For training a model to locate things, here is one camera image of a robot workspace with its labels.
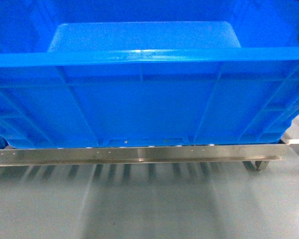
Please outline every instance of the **stainless steel rail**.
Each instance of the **stainless steel rail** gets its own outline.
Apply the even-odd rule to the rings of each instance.
[[[279,160],[288,145],[0,149],[0,166]]]

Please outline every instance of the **metal leg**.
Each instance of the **metal leg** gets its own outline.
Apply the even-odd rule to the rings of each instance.
[[[268,164],[269,164],[269,161],[256,161],[255,162],[256,170],[257,171],[265,170],[267,168]]]

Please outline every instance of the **metal rail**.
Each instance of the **metal rail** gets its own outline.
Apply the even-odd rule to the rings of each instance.
[[[0,166],[281,160],[288,145],[0,149]]]

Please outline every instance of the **gray floor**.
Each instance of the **gray floor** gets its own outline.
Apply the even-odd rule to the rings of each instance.
[[[289,135],[299,138],[299,117]],[[250,163],[0,168],[2,238],[299,238],[299,148]]]

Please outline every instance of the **metal frame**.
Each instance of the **metal frame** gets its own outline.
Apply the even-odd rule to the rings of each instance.
[[[0,149],[0,166],[255,161],[259,171],[264,170],[269,161],[281,160],[289,147],[299,147],[299,139],[290,139],[287,134],[278,144],[72,149],[8,146]]]

